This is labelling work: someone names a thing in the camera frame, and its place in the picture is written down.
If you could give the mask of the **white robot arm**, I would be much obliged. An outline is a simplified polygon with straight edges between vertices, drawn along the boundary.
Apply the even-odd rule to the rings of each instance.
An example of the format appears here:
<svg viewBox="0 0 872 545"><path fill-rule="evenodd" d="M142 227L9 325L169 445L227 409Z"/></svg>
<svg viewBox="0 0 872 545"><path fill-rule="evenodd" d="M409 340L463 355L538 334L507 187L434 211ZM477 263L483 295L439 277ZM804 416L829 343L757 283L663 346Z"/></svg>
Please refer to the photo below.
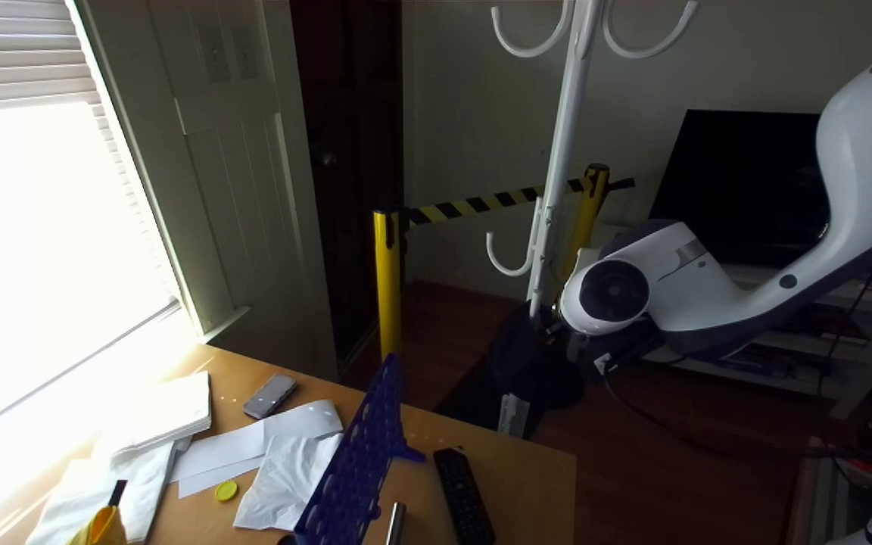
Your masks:
<svg viewBox="0 0 872 545"><path fill-rule="evenodd" d="M753 337L872 263L872 64L818 113L691 108L652 217L575 259L568 329L682 352Z"/></svg>

